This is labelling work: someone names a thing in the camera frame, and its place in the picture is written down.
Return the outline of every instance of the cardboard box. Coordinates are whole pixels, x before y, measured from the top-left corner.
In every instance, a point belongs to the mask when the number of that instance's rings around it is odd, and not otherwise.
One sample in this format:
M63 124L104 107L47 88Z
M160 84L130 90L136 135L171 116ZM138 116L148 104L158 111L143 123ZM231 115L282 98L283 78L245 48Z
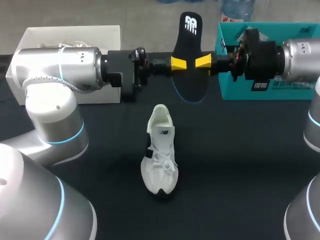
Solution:
M98 47L102 54L107 54L109 50L120 50L120 26L29 27L16 50L39 48L42 45L58 46L59 43L71 44L76 41L81 41L91 47ZM25 93L21 87L14 84L11 65L5 78L18 103L25 105ZM111 85L89 94L75 93L75 96L79 104L120 102L120 90Z
M287 39L320 37L317 23L276 23L276 22L221 22L218 25L215 52L226 55L226 46L238 46L246 29L258 29L261 41L275 41L281 46ZM264 82L245 80L239 76L236 82L230 72L218 75L224 100L311 100L315 84L305 82L287 83L276 76Z

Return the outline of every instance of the black insole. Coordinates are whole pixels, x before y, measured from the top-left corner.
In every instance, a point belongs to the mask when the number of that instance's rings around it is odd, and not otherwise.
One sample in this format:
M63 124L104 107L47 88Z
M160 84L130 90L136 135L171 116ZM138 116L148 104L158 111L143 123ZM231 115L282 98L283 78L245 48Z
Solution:
M196 69L196 59L205 54L201 51L202 18L195 12L183 12L180 17L179 34L172 56L186 60L187 70L173 75L173 83L180 96L188 102L201 101L207 91L207 71Z

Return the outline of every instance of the bottle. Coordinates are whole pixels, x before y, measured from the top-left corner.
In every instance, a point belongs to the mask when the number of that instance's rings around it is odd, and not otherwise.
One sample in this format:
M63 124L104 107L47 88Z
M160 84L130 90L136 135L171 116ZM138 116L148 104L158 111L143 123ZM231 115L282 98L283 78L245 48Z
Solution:
M249 22L254 5L255 0L223 0L221 22Z

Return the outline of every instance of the white box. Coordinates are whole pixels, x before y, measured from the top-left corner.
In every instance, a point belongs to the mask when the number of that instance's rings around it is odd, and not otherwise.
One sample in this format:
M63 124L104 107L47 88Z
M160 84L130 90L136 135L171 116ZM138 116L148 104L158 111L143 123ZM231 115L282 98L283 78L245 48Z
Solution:
M91 47L98 47L102 54L109 50L120 50L120 26L55 26L29 27L24 32L16 51L39 48L41 45L58 46L81 41ZM25 105L26 96L22 88L14 84L11 64L5 76L8 85L20 105ZM120 90L111 85L89 94L74 93L79 104L119 103Z

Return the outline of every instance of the teal box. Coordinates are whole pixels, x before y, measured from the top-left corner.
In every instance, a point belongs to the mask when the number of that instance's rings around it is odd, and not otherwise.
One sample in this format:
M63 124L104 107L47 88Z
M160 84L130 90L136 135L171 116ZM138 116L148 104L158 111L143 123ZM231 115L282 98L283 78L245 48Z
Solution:
M319 38L320 24L278 22L221 22L218 25L215 52L227 55L226 46L238 46L246 29L258 29L261 41L275 41L281 46L288 39ZM281 76L265 82L245 80L239 76L233 82L230 72L218 75L224 100L311 100L315 82L284 82Z

